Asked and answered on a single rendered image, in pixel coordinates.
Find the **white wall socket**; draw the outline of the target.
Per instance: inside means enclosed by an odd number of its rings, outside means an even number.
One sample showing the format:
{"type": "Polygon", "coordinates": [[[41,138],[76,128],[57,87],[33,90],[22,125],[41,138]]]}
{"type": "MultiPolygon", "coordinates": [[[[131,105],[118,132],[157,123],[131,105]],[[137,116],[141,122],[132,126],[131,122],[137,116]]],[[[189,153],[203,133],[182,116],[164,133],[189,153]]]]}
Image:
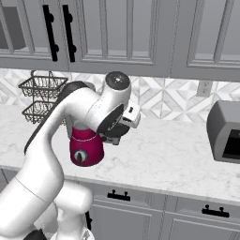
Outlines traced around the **white wall socket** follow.
{"type": "Polygon", "coordinates": [[[212,81],[199,81],[197,97],[208,98],[211,94],[213,82],[212,81]]]}

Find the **grey upper cupboard door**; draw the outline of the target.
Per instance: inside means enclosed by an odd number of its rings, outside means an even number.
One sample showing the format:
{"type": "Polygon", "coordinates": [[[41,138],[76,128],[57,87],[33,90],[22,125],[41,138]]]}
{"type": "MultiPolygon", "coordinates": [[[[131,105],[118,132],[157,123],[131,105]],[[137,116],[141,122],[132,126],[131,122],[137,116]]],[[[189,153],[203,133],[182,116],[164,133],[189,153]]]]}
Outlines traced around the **grey upper cupboard door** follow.
{"type": "Polygon", "coordinates": [[[63,5],[77,48],[71,72],[169,75],[175,0],[62,0],[62,13],[63,5]]]}
{"type": "Polygon", "coordinates": [[[67,71],[67,50],[56,0],[0,0],[0,68],[67,71]],[[52,54],[43,5],[54,16],[52,30],[59,47],[52,54]]]}
{"type": "Polygon", "coordinates": [[[171,76],[240,83],[240,0],[180,0],[171,76]]]}

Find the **grey lower cupboard door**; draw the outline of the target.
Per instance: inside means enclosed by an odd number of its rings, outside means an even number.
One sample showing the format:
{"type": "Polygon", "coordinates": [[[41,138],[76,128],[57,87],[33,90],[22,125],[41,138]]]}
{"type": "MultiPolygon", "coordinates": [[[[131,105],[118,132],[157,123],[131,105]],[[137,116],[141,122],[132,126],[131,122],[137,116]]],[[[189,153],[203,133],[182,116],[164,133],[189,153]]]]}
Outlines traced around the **grey lower cupboard door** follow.
{"type": "Polygon", "coordinates": [[[96,240],[158,240],[161,211],[95,203],[90,209],[92,233],[96,240]]]}
{"type": "Polygon", "coordinates": [[[240,224],[166,213],[161,240],[240,240],[240,224]]]}

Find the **grey cupboard door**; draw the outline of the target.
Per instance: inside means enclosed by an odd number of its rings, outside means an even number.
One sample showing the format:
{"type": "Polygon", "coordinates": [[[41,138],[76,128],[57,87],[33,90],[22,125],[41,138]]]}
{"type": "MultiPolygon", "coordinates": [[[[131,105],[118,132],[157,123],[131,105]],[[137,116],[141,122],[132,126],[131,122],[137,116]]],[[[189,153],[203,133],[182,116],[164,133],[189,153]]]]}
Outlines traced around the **grey cupboard door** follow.
{"type": "Polygon", "coordinates": [[[171,76],[240,83],[240,0],[180,0],[171,76]]]}
{"type": "Polygon", "coordinates": [[[158,240],[161,211],[95,203],[90,209],[92,233],[96,240],[158,240]]]}
{"type": "Polygon", "coordinates": [[[240,240],[240,224],[166,213],[161,240],[240,240]]]}
{"type": "Polygon", "coordinates": [[[0,68],[67,71],[67,50],[56,0],[0,0],[0,68]],[[52,30],[59,47],[52,54],[43,5],[54,16],[52,30]]]}
{"type": "Polygon", "coordinates": [[[62,13],[63,5],[77,48],[71,72],[169,75],[175,0],[62,0],[62,13]]]}

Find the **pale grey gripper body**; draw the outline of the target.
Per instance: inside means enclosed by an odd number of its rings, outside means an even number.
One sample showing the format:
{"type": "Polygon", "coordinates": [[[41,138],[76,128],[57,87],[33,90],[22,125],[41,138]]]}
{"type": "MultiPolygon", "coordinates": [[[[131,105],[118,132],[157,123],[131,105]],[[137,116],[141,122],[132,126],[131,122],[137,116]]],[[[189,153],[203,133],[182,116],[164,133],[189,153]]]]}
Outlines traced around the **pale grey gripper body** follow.
{"type": "Polygon", "coordinates": [[[99,134],[101,140],[104,143],[111,143],[113,145],[118,145],[120,143],[121,138],[120,137],[107,137],[104,134],[99,134]]]}

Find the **grey drawer front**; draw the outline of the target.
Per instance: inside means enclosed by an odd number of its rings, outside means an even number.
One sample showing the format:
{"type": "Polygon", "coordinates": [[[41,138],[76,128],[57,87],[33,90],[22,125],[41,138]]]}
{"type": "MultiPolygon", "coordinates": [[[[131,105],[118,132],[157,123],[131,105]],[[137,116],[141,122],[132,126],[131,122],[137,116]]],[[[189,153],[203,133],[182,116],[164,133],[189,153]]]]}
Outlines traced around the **grey drawer front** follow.
{"type": "Polygon", "coordinates": [[[209,202],[202,200],[195,200],[190,198],[178,197],[176,200],[175,212],[178,214],[200,217],[200,218],[209,218],[213,220],[225,221],[227,223],[240,224],[240,206],[229,205],[226,203],[219,202],[209,202]],[[225,212],[229,212],[230,216],[225,217],[215,217],[209,216],[202,213],[202,209],[209,205],[210,209],[218,210],[220,207],[224,208],[225,212]]]}
{"type": "Polygon", "coordinates": [[[96,199],[116,202],[122,204],[129,204],[134,206],[140,206],[144,208],[151,208],[156,210],[162,210],[164,206],[165,196],[162,194],[152,193],[145,190],[136,190],[126,187],[113,187],[113,186],[104,186],[100,184],[93,185],[94,196],[96,199]],[[125,202],[116,199],[107,198],[107,194],[115,190],[117,194],[123,195],[125,191],[128,192],[130,196],[130,202],[125,202]]]}

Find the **grey toaster oven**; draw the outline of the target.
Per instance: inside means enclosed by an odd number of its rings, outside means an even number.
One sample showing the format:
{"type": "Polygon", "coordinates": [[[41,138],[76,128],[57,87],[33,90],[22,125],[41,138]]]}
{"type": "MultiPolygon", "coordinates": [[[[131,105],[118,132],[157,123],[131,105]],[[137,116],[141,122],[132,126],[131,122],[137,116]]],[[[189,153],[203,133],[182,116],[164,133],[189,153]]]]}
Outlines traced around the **grey toaster oven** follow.
{"type": "Polygon", "coordinates": [[[240,102],[218,100],[207,116],[206,131],[215,161],[240,164],[240,102]]]}

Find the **magenta blender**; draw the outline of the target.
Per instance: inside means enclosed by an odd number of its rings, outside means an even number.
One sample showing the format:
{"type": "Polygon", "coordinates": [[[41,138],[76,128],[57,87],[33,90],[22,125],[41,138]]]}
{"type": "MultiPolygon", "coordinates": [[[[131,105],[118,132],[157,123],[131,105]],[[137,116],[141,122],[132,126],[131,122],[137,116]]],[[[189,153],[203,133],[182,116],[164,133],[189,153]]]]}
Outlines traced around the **magenta blender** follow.
{"type": "Polygon", "coordinates": [[[103,142],[98,134],[90,128],[73,127],[69,142],[71,161],[81,167],[98,164],[104,158],[103,142]]]}

